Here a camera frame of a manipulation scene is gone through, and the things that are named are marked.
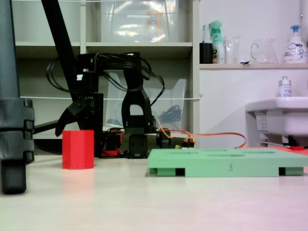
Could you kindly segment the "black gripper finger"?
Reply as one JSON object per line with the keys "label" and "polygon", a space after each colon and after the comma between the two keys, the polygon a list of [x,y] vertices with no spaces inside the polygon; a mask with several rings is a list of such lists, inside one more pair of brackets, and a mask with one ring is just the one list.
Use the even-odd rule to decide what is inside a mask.
{"label": "black gripper finger", "polygon": [[60,116],[55,127],[55,135],[59,137],[65,126],[70,123],[77,122],[89,114],[90,99],[79,97],[73,101]]}
{"label": "black gripper finger", "polygon": [[101,156],[101,137],[103,133],[103,108],[96,105],[91,112],[91,129],[94,130],[94,156]]}

